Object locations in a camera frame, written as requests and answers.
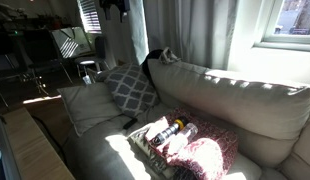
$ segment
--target pink knit blanket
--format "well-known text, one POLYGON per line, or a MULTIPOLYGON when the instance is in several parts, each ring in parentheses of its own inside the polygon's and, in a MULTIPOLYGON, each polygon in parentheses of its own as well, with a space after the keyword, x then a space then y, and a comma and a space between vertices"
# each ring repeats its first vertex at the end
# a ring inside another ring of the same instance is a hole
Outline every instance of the pink knit blanket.
POLYGON ((145 139, 169 165, 183 166, 191 170, 197 179, 203 180, 221 179, 233 164, 238 147, 238 138, 234 132, 219 128, 182 108, 176 108, 172 113, 156 121, 146 133, 145 139), (151 140, 180 116, 185 116, 189 122, 195 124, 198 133, 177 154, 167 155, 169 143, 156 147, 151 140))

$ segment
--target beige couch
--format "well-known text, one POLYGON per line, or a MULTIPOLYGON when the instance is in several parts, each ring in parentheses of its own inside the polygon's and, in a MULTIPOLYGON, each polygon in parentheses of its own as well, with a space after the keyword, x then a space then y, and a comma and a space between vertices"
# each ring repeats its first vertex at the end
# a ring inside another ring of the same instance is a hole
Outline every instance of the beige couch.
POLYGON ((161 103, 140 114, 127 131, 122 127, 130 118, 123 115, 94 126, 80 138, 73 130, 65 151, 77 179, 169 177, 154 173, 143 152, 126 139, 183 106, 238 134, 239 152, 224 179, 310 180, 310 85, 265 81, 182 62, 148 64, 161 103))

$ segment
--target white curtain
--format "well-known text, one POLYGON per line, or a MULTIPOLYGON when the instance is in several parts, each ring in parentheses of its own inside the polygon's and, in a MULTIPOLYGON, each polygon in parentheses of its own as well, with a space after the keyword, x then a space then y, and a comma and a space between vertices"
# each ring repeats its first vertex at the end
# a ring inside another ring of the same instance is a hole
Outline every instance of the white curtain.
POLYGON ((129 2, 130 11, 121 23, 119 10, 115 5, 111 6, 111 20, 106 20, 99 1, 95 1, 102 34, 106 37, 106 56, 111 67, 118 60, 141 64, 148 54, 143 0, 129 2))
POLYGON ((150 51, 168 46, 185 62, 227 68, 237 0, 143 2, 150 51))

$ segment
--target gray patterned pillow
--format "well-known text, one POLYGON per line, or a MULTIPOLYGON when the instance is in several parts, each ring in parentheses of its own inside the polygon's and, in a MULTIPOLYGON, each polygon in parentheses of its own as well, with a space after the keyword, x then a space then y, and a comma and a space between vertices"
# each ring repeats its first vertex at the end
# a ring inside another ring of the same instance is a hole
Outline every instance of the gray patterned pillow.
POLYGON ((136 117, 159 100, 140 66, 125 64, 111 72, 105 82, 117 106, 130 117, 136 117))

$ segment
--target chair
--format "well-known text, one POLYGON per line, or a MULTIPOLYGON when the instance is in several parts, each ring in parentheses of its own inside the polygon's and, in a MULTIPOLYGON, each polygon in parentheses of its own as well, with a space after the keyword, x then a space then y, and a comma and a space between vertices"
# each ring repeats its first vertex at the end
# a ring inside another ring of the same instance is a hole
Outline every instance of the chair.
POLYGON ((40 76, 38 76, 37 69, 40 68, 60 65, 64 70, 68 80, 73 83, 63 65, 63 59, 58 54, 55 41, 53 40, 48 30, 44 29, 24 31, 23 44, 27 56, 33 62, 33 64, 30 64, 28 67, 32 70, 33 78, 37 84, 39 92, 42 91, 48 95, 48 93, 44 90, 44 85, 41 83, 40 76))
POLYGON ((109 69, 108 64, 106 63, 106 53, 105 53, 105 38, 102 36, 98 36, 95 38, 95 56, 88 57, 80 57, 75 59, 75 63, 77 65, 78 76, 81 77, 80 66, 83 67, 85 75, 87 75, 87 65, 95 64, 96 70, 99 72, 101 68, 99 66, 100 63, 103 63, 105 69, 109 69))
MULTIPOLYGON (((0 81, 5 80, 8 78, 13 78, 16 76, 20 76, 21 74, 27 72, 27 65, 22 58, 21 51, 19 47, 16 45, 17 43, 13 44, 11 38, 8 36, 6 32, 0 32, 0 55, 5 56, 10 68, 0 70, 0 81), (8 54, 14 53, 16 57, 17 64, 14 65, 11 59, 9 58, 8 54)), ((8 104, 3 97, 0 91, 0 97, 4 102, 5 106, 8 107, 8 104)))

